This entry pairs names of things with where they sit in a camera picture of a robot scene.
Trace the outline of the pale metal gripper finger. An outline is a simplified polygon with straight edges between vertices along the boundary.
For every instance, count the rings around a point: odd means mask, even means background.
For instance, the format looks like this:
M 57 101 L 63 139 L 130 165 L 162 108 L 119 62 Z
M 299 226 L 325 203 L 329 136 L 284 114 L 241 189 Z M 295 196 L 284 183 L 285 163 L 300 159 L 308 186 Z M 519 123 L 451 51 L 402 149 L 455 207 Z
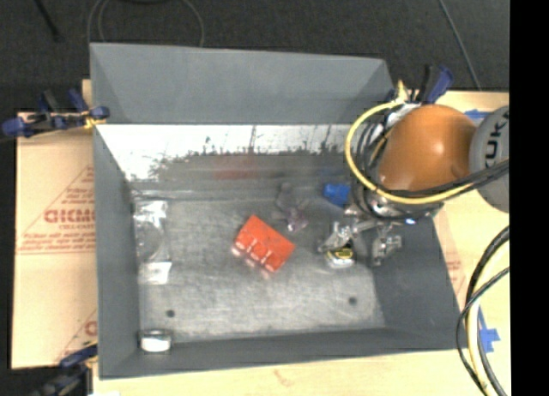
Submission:
M 379 267 L 383 261 L 402 247 L 402 238 L 399 235 L 388 235 L 374 239 L 371 247 L 371 265 Z
M 327 253 L 344 249 L 349 246 L 354 238 L 353 228 L 350 225 L 341 225 L 334 222 L 332 231 L 317 246 L 319 253 Z

